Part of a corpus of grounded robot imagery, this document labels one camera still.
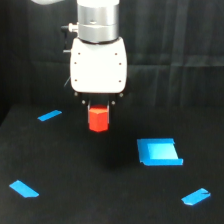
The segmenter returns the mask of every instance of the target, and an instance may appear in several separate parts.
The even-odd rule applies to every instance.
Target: orange cube
[[[96,105],[89,109],[89,129],[95,132],[108,130],[108,110],[106,106]]]

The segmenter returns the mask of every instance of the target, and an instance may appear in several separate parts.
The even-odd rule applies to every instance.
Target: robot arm
[[[60,0],[33,1],[51,4]],[[127,56],[124,41],[119,36],[119,2],[120,0],[77,0],[77,24],[62,27],[66,35],[67,31],[77,32],[71,51],[65,52],[71,53],[71,86],[75,95],[81,96],[82,104],[88,105],[91,130],[94,130],[91,128],[91,117],[94,116],[90,116],[90,112],[100,111],[102,108],[103,113],[107,112],[107,116],[104,116],[106,125],[97,131],[107,130],[110,106],[115,105],[116,95],[123,96],[122,91],[126,86]]]
[[[32,2],[35,2],[39,5],[50,5],[50,4],[54,4],[56,2],[61,2],[64,0],[31,0]]]

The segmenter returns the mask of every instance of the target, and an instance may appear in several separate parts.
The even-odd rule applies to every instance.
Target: black table surface
[[[224,108],[117,106],[112,121],[95,133],[84,107],[13,106],[0,127],[0,223],[224,223]],[[140,164],[141,138],[173,138],[184,165]],[[23,198],[16,180],[39,196]],[[200,188],[211,197],[181,201]]]

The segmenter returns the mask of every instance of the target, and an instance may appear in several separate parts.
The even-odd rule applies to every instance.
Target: blue cardboard
[[[39,194],[32,190],[30,187],[22,183],[21,181],[17,180],[14,183],[9,185],[14,191],[22,195],[24,198],[28,197],[37,197]]]
[[[46,120],[48,120],[48,119],[50,119],[50,118],[52,118],[52,117],[55,117],[55,116],[57,116],[57,115],[59,115],[59,114],[61,114],[61,113],[62,113],[61,111],[54,110],[54,111],[52,111],[52,112],[50,112],[50,113],[48,113],[48,114],[45,114],[45,115],[43,115],[43,116],[41,116],[41,117],[38,117],[38,119],[39,119],[40,121],[46,121]]]
[[[137,140],[139,160],[147,166],[180,166],[183,159],[179,159],[174,147],[174,140],[139,139]]]
[[[189,194],[188,196],[182,198],[181,200],[184,202],[185,205],[195,205],[198,202],[210,197],[211,194],[205,190],[204,188],[201,188],[197,191],[195,191],[192,194]]]

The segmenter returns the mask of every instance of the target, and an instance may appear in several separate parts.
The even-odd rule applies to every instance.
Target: black curtain
[[[2,102],[74,105],[63,87],[70,55],[62,53],[60,27],[77,22],[76,0],[1,4]],[[123,104],[224,106],[222,0],[121,0],[120,36],[130,87]]]

